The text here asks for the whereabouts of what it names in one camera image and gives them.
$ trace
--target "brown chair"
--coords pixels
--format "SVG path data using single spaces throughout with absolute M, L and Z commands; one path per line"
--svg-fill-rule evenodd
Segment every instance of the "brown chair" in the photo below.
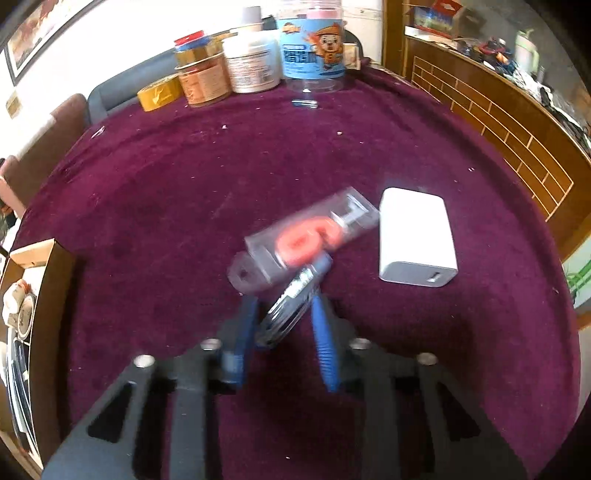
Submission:
M 89 126 L 86 98 L 77 93 L 51 115 L 56 123 L 22 156 L 9 156 L 0 167 L 0 198 L 22 217 L 59 161 Z

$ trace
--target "plastic jar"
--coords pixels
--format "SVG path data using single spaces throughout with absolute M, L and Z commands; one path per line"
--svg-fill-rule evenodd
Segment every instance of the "plastic jar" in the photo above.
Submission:
M 216 53 L 219 52 L 215 51 L 215 45 L 203 30 L 174 41 L 174 55 L 179 66 L 204 60 Z
M 200 107 L 226 98 L 230 90 L 223 53 L 176 67 L 189 105 Z
M 343 86 L 341 0 L 282 0 L 277 15 L 287 85 L 299 92 L 334 92 Z
M 266 31 L 242 32 L 223 41 L 223 53 L 236 93 L 256 93 L 276 87 L 281 80 L 279 45 Z

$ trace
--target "red bottle cap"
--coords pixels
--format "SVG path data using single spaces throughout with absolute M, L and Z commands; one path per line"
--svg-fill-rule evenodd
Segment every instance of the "red bottle cap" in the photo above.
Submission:
M 175 40 L 174 44 L 177 47 L 180 47 L 181 45 L 184 45 L 185 43 L 189 43 L 190 41 L 198 40 L 201 37 L 203 37 L 204 35 L 205 35 L 205 33 L 203 32 L 203 30 L 199 30 L 198 32 L 191 33 L 190 35 L 187 35 L 186 37 L 179 38 L 178 40 Z

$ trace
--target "maroon carpet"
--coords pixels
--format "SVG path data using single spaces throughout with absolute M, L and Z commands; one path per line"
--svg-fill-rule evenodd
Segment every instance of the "maroon carpet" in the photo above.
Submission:
M 177 355 L 216 331 L 239 303 L 226 269 L 245 235 L 349 185 L 375 205 L 395 186 L 443 197 L 458 276 L 438 289 L 382 282 L 376 229 L 335 253 L 323 289 L 362 336 L 437 354 L 535 474 L 573 424 L 579 351 L 556 249 L 516 175 L 446 108 L 381 72 L 350 74 L 315 111 L 293 98 L 280 87 L 201 109 L 133 106 L 51 175 L 15 246 L 55 237 L 79 259 L 63 420 L 135 355 Z M 346 479 L 353 417 L 325 392 L 304 319 L 221 399 L 225 477 Z

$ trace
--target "white power adapter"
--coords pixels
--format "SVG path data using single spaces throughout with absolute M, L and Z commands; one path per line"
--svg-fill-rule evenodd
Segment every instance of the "white power adapter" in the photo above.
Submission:
M 441 197 L 390 188 L 379 204 L 379 277 L 442 287 L 457 274 L 452 230 Z

